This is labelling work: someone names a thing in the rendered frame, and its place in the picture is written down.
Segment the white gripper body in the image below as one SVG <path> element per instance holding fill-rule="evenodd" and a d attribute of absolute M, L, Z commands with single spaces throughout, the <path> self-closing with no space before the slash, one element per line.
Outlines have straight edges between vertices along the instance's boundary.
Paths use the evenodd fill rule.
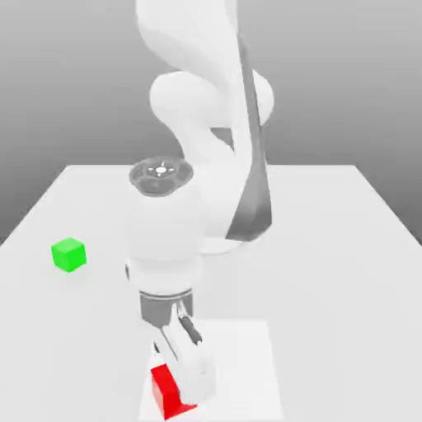
<path fill-rule="evenodd" d="M 215 395 L 214 356 L 205 342 L 195 343 L 181 324 L 153 329 L 152 339 L 176 382 L 182 403 L 199 405 Z"/>

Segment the small red cube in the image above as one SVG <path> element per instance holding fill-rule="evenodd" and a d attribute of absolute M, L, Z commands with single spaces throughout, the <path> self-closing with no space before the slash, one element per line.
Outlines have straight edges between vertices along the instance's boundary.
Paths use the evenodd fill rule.
<path fill-rule="evenodd" d="M 195 409 L 181 401 L 179 388 L 165 363 L 151 369 L 152 394 L 164 420 Z"/>

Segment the small green cube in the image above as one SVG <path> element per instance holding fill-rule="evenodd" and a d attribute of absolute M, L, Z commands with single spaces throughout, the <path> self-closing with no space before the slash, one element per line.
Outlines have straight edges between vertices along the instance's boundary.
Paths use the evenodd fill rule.
<path fill-rule="evenodd" d="M 85 245 L 72 237 L 53 244 L 51 252 L 54 264 L 66 272 L 73 272 L 87 263 Z"/>

